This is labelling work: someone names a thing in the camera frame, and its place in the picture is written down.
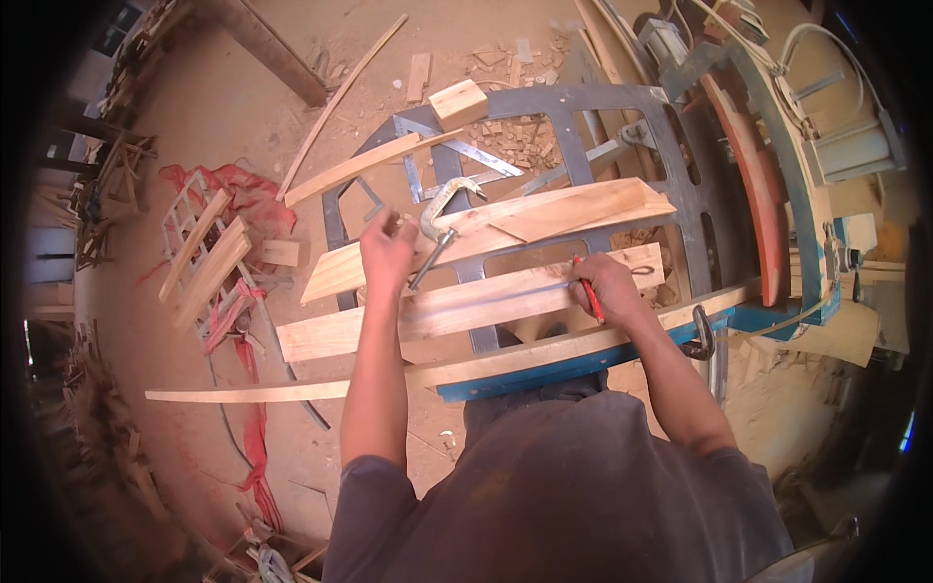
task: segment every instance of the red curved board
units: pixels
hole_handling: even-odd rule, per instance
[[[736,111],[716,81],[708,73],[700,82],[716,109],[719,123],[726,132],[735,161],[742,174],[745,194],[752,210],[755,238],[758,240],[761,266],[761,299],[765,306],[773,306],[781,296],[783,282],[787,280],[789,266],[785,261],[789,241],[787,218],[784,213],[784,193],[778,186],[771,159],[766,150],[759,150],[755,139],[757,129],[749,116]]]

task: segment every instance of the man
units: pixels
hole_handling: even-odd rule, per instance
[[[764,468],[736,450],[725,415],[628,268],[603,254],[572,277],[592,282],[606,321],[632,339],[671,441],[648,432],[640,400],[601,390],[599,375],[471,401],[466,450],[419,502],[405,475],[397,334],[418,229],[396,223],[383,210],[360,238],[366,313],[341,422],[325,583],[740,581],[792,550]],[[569,293],[590,311],[579,281]]]

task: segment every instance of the window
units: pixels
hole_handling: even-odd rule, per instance
[[[139,8],[124,4],[123,8],[110,19],[107,27],[97,37],[91,48],[108,57],[114,56],[120,43],[142,14]]]

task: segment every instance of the red pencil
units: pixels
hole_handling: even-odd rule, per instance
[[[577,265],[580,262],[580,258],[574,254],[574,265]],[[599,308],[599,301],[596,299],[596,294],[592,291],[592,285],[590,285],[590,280],[581,279],[580,282],[583,284],[583,289],[586,290],[586,297],[590,299],[590,307],[592,308],[592,313],[596,316],[596,324],[602,326],[606,323],[606,319],[603,317],[603,311]]]

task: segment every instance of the dark t-shirt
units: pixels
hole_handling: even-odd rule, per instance
[[[653,437],[606,391],[509,412],[420,502],[353,460],[324,581],[740,581],[792,549],[762,466]]]

